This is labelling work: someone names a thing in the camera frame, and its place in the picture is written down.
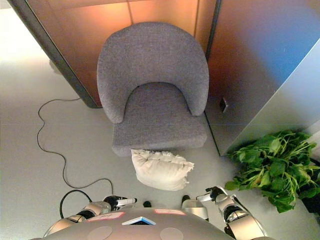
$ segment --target white pillow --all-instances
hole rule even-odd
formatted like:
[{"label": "white pillow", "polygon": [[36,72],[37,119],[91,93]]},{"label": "white pillow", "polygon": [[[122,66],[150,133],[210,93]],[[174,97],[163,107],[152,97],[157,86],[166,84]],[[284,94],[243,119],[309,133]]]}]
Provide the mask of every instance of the white pillow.
[{"label": "white pillow", "polygon": [[155,189],[177,191],[183,189],[188,172],[194,163],[172,153],[131,149],[136,178],[143,184]]}]

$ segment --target chair seat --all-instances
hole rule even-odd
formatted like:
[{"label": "chair seat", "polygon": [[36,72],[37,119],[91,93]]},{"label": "chair seat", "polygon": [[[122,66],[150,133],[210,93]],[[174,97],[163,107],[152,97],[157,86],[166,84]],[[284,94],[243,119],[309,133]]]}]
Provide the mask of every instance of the chair seat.
[{"label": "chair seat", "polygon": [[131,155],[131,149],[200,148],[207,135],[197,118],[174,85],[163,82],[141,85],[131,93],[123,121],[114,125],[112,149],[125,157]]}]

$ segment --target power outlet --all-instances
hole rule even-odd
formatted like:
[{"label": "power outlet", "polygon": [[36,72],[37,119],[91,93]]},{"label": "power outlet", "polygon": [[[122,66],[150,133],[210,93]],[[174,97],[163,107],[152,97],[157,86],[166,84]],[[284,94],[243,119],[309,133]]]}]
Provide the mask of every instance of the power outlet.
[{"label": "power outlet", "polygon": [[224,114],[229,106],[224,97],[221,99],[219,106],[220,106],[221,112]]}]

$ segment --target green plant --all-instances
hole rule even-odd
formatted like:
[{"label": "green plant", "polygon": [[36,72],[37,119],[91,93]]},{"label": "green plant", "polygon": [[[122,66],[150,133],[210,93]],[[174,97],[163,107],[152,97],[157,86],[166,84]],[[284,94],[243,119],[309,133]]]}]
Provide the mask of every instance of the green plant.
[{"label": "green plant", "polygon": [[320,167],[310,165],[311,149],[316,144],[308,143],[309,137],[303,132],[280,131],[233,152],[230,156],[241,163],[241,170],[225,188],[258,188],[279,213],[294,209],[300,187],[311,186],[299,193],[300,199],[320,193],[319,177],[316,181],[310,177]]}]

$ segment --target black foot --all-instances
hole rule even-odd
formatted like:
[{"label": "black foot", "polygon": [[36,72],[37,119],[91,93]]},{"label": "black foot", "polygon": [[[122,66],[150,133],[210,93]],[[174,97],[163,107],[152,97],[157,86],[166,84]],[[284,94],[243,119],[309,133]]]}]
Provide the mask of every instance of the black foot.
[{"label": "black foot", "polygon": [[151,206],[151,202],[149,202],[149,201],[145,201],[144,203],[143,203],[143,206],[145,207],[145,208],[151,208],[152,206]]},{"label": "black foot", "polygon": [[185,200],[189,200],[189,199],[190,199],[189,195],[184,195],[182,197],[182,202],[181,203],[183,204]]}]

